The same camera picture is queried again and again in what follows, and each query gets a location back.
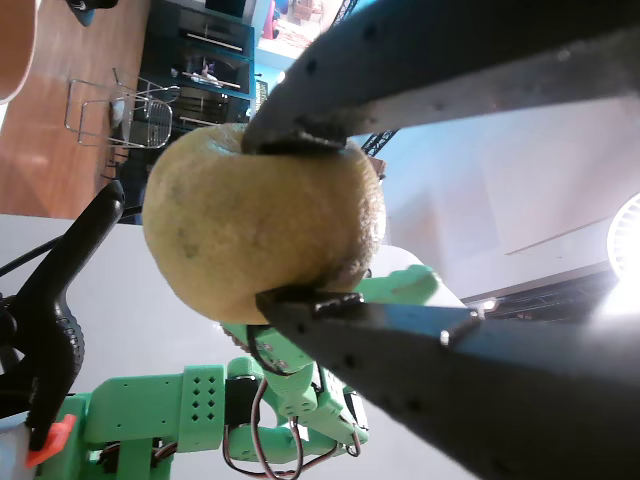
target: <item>wire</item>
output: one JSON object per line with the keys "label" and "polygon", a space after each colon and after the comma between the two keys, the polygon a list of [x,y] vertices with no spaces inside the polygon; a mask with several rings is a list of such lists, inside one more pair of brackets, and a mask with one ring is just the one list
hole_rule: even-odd
{"label": "wire", "polygon": [[158,462],[161,462],[165,458],[169,458],[171,455],[178,451],[177,442],[169,443],[162,448],[159,448],[157,452],[153,454],[153,457]]}
{"label": "wire", "polygon": [[262,355],[260,355],[260,352],[258,351],[258,345],[256,342],[256,330],[258,328],[263,327],[260,327],[258,325],[247,325],[247,346],[249,347],[251,356],[256,360],[256,362],[258,362],[258,365],[260,365],[260,367],[262,367],[262,370],[264,370],[265,372],[273,373],[274,375],[278,375],[280,377],[288,377],[290,375],[293,375],[293,373],[283,372],[279,368],[272,367],[267,362],[265,362],[264,358],[262,358]]}
{"label": "wire", "polygon": [[[305,472],[309,470],[311,467],[315,467],[319,463],[322,463],[329,458],[333,457],[333,455],[338,451],[340,444],[336,442],[335,446],[329,450],[327,453],[323,453],[319,457],[314,458],[313,460],[305,463],[302,467],[302,471]],[[265,472],[250,472],[249,470],[243,470],[242,468],[238,468],[233,464],[233,460],[231,460],[231,454],[229,452],[229,426],[224,427],[224,437],[222,440],[222,457],[224,458],[225,463],[236,472],[242,473],[252,478],[269,478]],[[295,471],[288,470],[286,472],[278,471],[275,472],[278,475],[293,475]]]}
{"label": "wire", "polygon": [[355,451],[351,451],[351,446],[347,447],[347,453],[349,455],[351,455],[352,457],[359,457],[360,453],[362,452],[362,449],[360,448],[360,438],[358,438],[358,434],[356,432],[353,432],[351,434],[351,438],[353,438],[353,447],[355,449]]}
{"label": "wire", "polygon": [[[122,212],[122,217],[120,220],[132,217],[134,215],[139,215],[142,212],[142,205],[138,205],[136,207],[125,208]],[[59,237],[54,238],[53,240],[49,240],[47,243],[43,243],[39,247],[34,248],[33,250],[25,253],[24,255],[19,256],[15,260],[10,261],[5,266],[0,267],[0,277],[5,276],[7,273],[13,272],[16,268],[21,267],[27,262],[30,262],[34,258],[38,258],[43,253],[47,253],[53,247],[56,246],[56,243],[63,237],[60,235]]]}
{"label": "wire", "polygon": [[[267,379],[263,378],[260,383],[260,387],[258,387],[258,391],[256,392],[256,396],[253,398],[253,404],[251,405],[251,438],[253,439],[253,448],[256,450],[256,455],[258,456],[258,461],[264,468],[265,473],[267,474],[267,478],[271,480],[283,480],[284,477],[279,477],[276,475],[273,470],[271,470],[271,466],[267,461],[267,457],[264,454],[264,450],[262,449],[262,444],[260,443],[260,436],[258,434],[258,415],[260,414],[260,401],[262,397],[264,397],[264,392],[267,390]],[[293,426],[291,428],[291,433],[293,434],[293,439],[296,442],[296,450],[298,451],[298,461],[296,465],[296,470],[291,476],[289,480],[297,480],[300,474],[302,473],[303,460],[304,460],[304,451],[302,450],[302,439],[300,438],[300,432],[298,431],[298,417],[293,417]]]}
{"label": "wire", "polygon": [[25,263],[30,262],[43,253],[47,253],[49,250],[56,246],[56,243],[58,243],[58,240],[60,240],[61,238],[62,237],[57,237],[53,240],[49,240],[47,243],[43,243],[39,247],[36,247],[30,252],[27,252],[24,255],[19,256],[15,260],[7,263],[4,267],[0,268],[0,277],[6,275],[9,272],[13,272],[16,268],[21,267]]}

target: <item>wooden floor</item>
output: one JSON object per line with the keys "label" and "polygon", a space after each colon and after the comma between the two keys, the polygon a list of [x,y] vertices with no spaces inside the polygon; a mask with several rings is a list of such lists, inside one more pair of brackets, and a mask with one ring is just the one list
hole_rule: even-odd
{"label": "wooden floor", "polygon": [[[63,126],[69,79],[113,84],[112,67],[137,75],[148,11],[149,0],[120,0],[84,28],[64,0],[42,0],[33,66],[0,130],[0,213],[75,218],[104,184],[105,150]],[[105,107],[90,120],[106,129]]]}

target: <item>white wall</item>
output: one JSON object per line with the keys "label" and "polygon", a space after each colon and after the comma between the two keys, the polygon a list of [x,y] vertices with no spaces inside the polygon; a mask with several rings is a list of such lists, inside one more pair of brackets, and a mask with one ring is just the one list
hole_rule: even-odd
{"label": "white wall", "polygon": [[[62,234],[70,222],[0,215],[0,264]],[[15,293],[35,263],[0,279],[0,291]],[[158,272],[141,227],[118,225],[68,293],[69,306],[86,340],[84,366],[75,391],[107,378],[179,373],[184,365],[227,363],[243,353],[217,327],[182,304]],[[410,479],[471,480],[468,473],[370,404],[365,405],[371,440],[361,457],[332,459],[303,480]],[[221,453],[177,455],[172,480],[242,479]]]}
{"label": "white wall", "polygon": [[378,155],[391,243],[460,298],[606,268],[608,217],[640,191],[639,112],[613,99],[401,130]]}

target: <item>yellow fruit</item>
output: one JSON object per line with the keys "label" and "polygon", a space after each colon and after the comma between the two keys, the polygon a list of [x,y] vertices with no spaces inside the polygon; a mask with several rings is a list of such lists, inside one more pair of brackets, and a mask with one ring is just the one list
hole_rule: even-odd
{"label": "yellow fruit", "polygon": [[244,125],[199,128],[151,172],[144,235],[174,292],[227,323],[266,320],[255,294],[353,289],[384,234],[378,178],[349,145],[316,156],[244,155]]}

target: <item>metal chair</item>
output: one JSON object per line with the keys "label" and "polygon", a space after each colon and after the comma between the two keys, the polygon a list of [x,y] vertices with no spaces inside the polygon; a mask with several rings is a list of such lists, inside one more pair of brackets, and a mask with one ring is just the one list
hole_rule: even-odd
{"label": "metal chair", "polygon": [[[180,94],[180,87],[170,86],[162,87],[156,83],[146,80],[141,77],[135,77],[136,83],[142,83],[146,85],[143,90],[137,90],[125,85],[121,77],[118,75],[116,69],[113,69],[115,77],[115,84],[113,86],[100,85],[86,80],[72,79],[69,82],[69,92],[67,94],[67,108],[65,112],[64,125],[68,130],[78,134],[78,144],[83,146],[106,146],[106,147],[123,147],[123,148],[160,148],[163,147],[169,137],[171,136],[171,124],[173,119],[173,112],[169,103],[178,98]],[[77,89],[80,87],[89,87],[94,91],[100,92],[96,94],[99,98],[91,98],[89,100],[80,100],[81,107],[79,112],[79,121],[77,126],[70,124],[72,118],[73,106],[78,103],[74,101],[74,95],[77,95]],[[162,100],[162,95],[169,96],[167,100]],[[111,134],[104,134],[102,132],[91,131],[87,128],[87,110],[91,105],[104,104],[115,106],[123,102],[123,115],[120,122],[122,138],[118,138]],[[141,111],[141,116],[136,115],[135,112]],[[136,133],[140,139],[132,139],[132,126],[133,124],[138,127]],[[94,139],[89,143],[85,140],[86,137]]]}

